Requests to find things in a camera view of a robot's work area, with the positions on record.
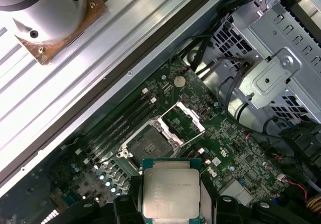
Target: cable bundle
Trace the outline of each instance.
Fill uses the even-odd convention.
[[[253,0],[222,0],[222,2],[217,7],[217,15],[212,20],[208,28],[202,33],[204,37],[195,38],[185,49],[183,49],[179,56],[184,58],[194,47],[200,44],[197,54],[191,63],[191,69],[196,71],[197,67],[202,62],[207,45],[209,44],[211,37],[219,29],[222,22],[221,20],[227,15],[232,13],[238,7],[243,6]]]

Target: chip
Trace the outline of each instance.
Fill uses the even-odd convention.
[[[235,129],[233,129],[232,127],[229,127],[227,130],[226,130],[226,133],[231,136],[232,134],[235,133]]]
[[[251,163],[253,160],[254,160],[254,157],[251,156],[251,155],[248,155],[245,157],[245,160],[248,162],[248,163]]]

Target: motherboard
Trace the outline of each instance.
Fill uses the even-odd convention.
[[[277,198],[286,187],[277,181],[279,172],[253,139],[245,144],[247,133],[223,112],[199,77],[176,59],[76,138],[51,176],[65,202],[92,196],[106,203],[128,192],[144,158],[201,158],[201,174],[210,174],[220,194],[246,206]]]

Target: electrolytic capacitor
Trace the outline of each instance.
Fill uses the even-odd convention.
[[[88,196],[89,196],[89,192],[85,193],[83,196],[82,196],[82,199],[85,200]]]
[[[106,173],[103,172],[103,173],[101,173],[101,175],[99,176],[99,179],[100,179],[100,180],[103,180],[103,179],[105,178],[105,176],[106,176]]]
[[[106,180],[105,182],[105,186],[110,186],[111,185],[112,180],[109,178],[108,180]]]
[[[111,188],[110,188],[110,191],[111,192],[115,192],[117,189],[117,185],[113,185]]]
[[[234,172],[235,171],[235,167],[234,166],[229,166],[229,171]]]
[[[102,194],[98,194],[98,195],[96,195],[96,197],[95,197],[95,201],[99,202],[99,201],[100,201],[101,196],[102,196]]]
[[[121,193],[122,193],[122,190],[118,190],[118,191],[115,193],[115,195],[121,195]]]

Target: copper base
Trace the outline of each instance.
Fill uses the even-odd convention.
[[[87,12],[82,24],[68,38],[53,45],[38,45],[19,37],[18,40],[23,46],[34,56],[41,64],[47,65],[50,61],[73,40],[79,37],[90,25],[92,25],[107,9],[107,6],[102,0],[87,0]]]

